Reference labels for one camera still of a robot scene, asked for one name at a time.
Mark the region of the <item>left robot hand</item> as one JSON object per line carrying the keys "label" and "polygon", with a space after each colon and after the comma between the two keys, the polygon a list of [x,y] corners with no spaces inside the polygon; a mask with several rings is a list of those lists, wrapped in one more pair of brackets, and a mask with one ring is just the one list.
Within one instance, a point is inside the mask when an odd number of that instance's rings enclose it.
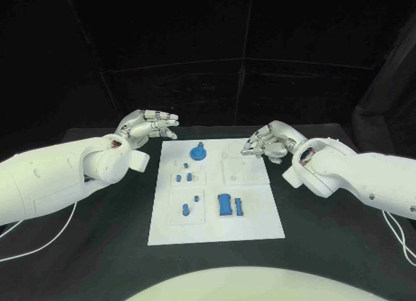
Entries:
{"label": "left robot hand", "polygon": [[131,150],[138,149],[150,138],[166,137],[176,140],[170,127],[179,126],[179,117],[154,110],[135,110],[122,119],[115,129],[115,135],[130,143]]}

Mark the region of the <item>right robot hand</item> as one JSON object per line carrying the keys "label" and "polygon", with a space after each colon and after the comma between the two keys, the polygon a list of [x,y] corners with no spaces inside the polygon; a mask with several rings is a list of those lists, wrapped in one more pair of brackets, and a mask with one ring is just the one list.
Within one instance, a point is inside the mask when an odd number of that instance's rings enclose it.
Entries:
{"label": "right robot hand", "polygon": [[274,120],[249,136],[241,155],[265,156],[271,163],[281,164],[281,158],[294,154],[306,141],[306,136],[290,125]]}

